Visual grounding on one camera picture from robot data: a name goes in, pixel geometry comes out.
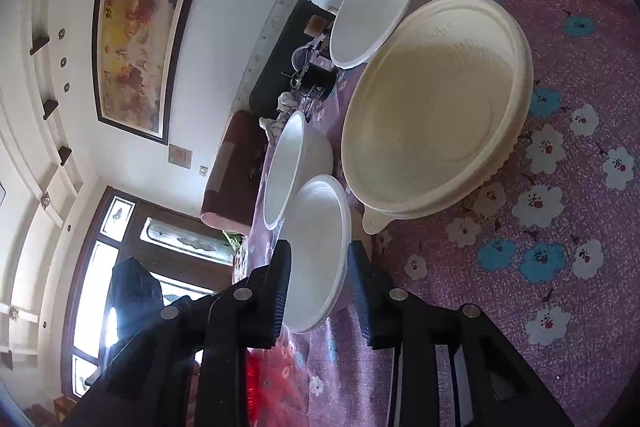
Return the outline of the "cream bowl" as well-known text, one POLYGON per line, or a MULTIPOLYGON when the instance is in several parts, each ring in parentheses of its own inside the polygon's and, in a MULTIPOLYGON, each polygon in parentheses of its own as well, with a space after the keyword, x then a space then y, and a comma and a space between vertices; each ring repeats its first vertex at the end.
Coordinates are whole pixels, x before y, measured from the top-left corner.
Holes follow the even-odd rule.
POLYGON ((532 98, 523 29, 492 0, 435 0, 409 15, 364 69, 342 133, 363 230, 434 215, 509 158, 532 98))

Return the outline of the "large white bowl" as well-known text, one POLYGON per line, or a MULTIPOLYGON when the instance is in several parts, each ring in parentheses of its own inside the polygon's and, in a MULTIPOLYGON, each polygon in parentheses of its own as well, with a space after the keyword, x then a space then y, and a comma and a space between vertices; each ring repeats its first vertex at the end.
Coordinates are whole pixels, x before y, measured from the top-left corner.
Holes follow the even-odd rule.
POLYGON ((319 174, 332 173, 333 161, 329 139, 296 110, 279 136, 266 179, 262 209, 268 230, 277 228, 288 204, 306 182, 319 174))

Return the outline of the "wooden glass door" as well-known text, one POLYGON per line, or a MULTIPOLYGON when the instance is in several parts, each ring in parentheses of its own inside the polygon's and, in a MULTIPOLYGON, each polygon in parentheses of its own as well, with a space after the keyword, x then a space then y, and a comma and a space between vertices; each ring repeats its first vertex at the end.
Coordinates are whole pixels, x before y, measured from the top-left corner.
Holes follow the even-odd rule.
POLYGON ((231 284, 234 249, 201 221, 107 187, 82 239, 67 296, 61 384, 81 398, 153 312, 231 284))

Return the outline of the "framed horse painting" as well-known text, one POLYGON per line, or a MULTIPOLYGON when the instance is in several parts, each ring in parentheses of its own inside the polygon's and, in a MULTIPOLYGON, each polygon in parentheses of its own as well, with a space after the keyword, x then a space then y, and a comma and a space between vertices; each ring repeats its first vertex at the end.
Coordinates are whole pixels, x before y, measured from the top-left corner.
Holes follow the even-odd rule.
POLYGON ((94 0, 91 62, 102 124, 166 145, 193 0, 94 0))

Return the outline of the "purple floral tablecloth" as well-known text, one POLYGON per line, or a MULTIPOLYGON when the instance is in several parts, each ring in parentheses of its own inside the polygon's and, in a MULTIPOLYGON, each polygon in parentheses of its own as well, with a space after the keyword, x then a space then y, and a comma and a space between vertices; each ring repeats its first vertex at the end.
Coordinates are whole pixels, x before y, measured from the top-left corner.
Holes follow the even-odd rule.
MULTIPOLYGON (((352 210, 352 242, 372 265, 429 305, 482 309, 569 426, 637 425, 638 412, 618 403, 639 367, 639 0, 492 1, 526 35, 532 98, 509 158, 457 204, 363 230, 341 142, 373 57, 345 72, 307 121, 336 146, 333 178, 352 210)), ((284 219, 272 231, 256 220, 250 268, 269 261, 284 219)), ((283 324, 262 353, 259 425, 390 426, 393 352, 367 345, 354 297, 309 333, 283 324)), ((456 425, 447 348, 436 357, 437 426, 456 425)))

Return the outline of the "small wall plaque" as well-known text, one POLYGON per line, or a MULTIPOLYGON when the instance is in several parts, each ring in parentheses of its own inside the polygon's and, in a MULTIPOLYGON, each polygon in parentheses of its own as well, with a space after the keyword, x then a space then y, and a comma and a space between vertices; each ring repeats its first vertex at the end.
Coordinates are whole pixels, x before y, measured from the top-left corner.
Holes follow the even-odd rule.
POLYGON ((192 150, 180 147, 175 144, 168 145, 168 162, 171 165, 190 170, 192 167, 192 150))

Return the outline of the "large red pleated plate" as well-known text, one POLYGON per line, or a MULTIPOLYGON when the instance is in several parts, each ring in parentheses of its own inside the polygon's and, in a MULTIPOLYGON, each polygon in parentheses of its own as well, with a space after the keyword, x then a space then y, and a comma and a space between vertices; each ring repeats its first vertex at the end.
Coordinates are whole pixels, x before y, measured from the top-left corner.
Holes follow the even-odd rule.
POLYGON ((259 349, 246 351, 246 408, 248 425, 258 426, 260 412, 264 408, 264 354, 259 349))

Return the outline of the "black battery charger device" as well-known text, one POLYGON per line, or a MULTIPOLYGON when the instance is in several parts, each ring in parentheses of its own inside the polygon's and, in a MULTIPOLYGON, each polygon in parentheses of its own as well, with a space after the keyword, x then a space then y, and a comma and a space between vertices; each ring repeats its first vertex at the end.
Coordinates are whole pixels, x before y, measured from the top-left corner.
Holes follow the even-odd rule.
POLYGON ((332 92, 337 68, 329 57, 311 46, 301 46, 292 54, 291 89, 303 98, 324 101, 332 92))

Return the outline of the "white work gloves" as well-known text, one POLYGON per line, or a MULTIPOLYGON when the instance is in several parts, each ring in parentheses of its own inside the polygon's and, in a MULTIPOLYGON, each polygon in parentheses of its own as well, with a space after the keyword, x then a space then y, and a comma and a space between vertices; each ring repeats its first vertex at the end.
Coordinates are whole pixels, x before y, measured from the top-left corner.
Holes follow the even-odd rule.
POLYGON ((288 118, 296 112, 298 102, 294 94, 290 91, 282 92, 279 95, 277 101, 277 117, 266 118, 260 117, 258 120, 259 127, 265 131, 267 141, 269 144, 274 144, 278 141, 288 118))

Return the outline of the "green cloth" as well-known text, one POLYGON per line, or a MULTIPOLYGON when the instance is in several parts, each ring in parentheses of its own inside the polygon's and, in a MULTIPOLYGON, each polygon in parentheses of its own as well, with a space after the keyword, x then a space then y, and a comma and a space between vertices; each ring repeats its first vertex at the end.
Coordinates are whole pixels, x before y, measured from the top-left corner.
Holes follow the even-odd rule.
POLYGON ((235 253, 238 253, 245 242, 245 236, 238 232, 224 231, 224 237, 235 253))

